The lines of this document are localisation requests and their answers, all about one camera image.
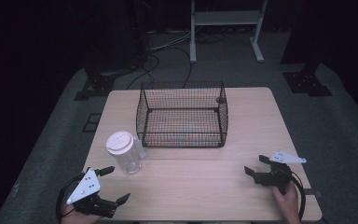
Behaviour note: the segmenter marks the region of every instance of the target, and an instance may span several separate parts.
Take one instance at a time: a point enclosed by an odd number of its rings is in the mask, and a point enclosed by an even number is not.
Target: black wire basket
[[[142,83],[136,132],[144,147],[222,147],[227,126],[223,82]]]

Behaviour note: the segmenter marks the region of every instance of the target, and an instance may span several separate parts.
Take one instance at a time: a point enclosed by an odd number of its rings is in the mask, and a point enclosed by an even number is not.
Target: human hand
[[[74,206],[66,204],[63,213],[67,214],[62,217],[61,224],[93,224],[100,220],[102,217],[94,215],[84,215],[74,210]]]
[[[293,181],[289,182],[284,195],[282,195],[275,186],[273,186],[271,190],[284,221],[287,224],[299,224],[298,195],[295,183]]]

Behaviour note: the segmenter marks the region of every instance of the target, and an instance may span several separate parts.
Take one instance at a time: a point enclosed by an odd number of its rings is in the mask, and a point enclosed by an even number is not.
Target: table top
[[[146,148],[142,170],[124,175],[105,143],[115,132],[136,135],[139,95],[140,91],[109,94],[84,166],[84,170],[116,167],[112,174],[99,177],[101,198],[115,201],[131,194],[113,220],[282,220],[270,188],[255,184],[243,168],[269,172],[258,156],[269,157],[279,149],[297,155],[270,89],[226,88],[228,131],[223,147]],[[302,165],[289,166],[301,178],[304,189],[310,189]],[[321,219],[315,196],[306,197],[303,220]]]

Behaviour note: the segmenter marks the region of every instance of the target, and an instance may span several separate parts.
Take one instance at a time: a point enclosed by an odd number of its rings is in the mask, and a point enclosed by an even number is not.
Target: cup lid
[[[106,148],[107,150],[114,154],[114,155],[120,155],[128,150],[133,145],[133,138],[130,133],[127,132],[117,132],[107,139],[106,141]]]

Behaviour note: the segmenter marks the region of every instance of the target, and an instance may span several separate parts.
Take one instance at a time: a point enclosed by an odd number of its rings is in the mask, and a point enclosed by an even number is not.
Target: gray carpet
[[[226,87],[269,87],[281,110],[296,150],[307,159],[305,171],[329,223],[358,223],[358,106],[339,77],[321,65],[316,76],[333,96],[309,97],[292,93],[282,72],[298,71],[302,64],[280,65],[290,33],[262,33],[264,63],[257,63],[249,43],[251,34],[226,35],[223,41],[198,45],[198,61],[189,81],[222,80]],[[176,35],[151,35],[153,46],[168,43]],[[188,44],[175,46],[188,52]],[[178,49],[154,53],[158,67],[150,72],[155,81],[184,81],[189,59]],[[145,69],[157,60],[149,58]],[[138,69],[116,80],[114,90],[125,90]],[[87,158],[93,133],[84,133],[89,115],[102,113],[106,97],[74,101],[86,82],[84,70],[74,74],[40,135],[0,211],[0,223],[57,223],[55,203],[60,188],[78,175]],[[139,89],[143,76],[129,89]]]

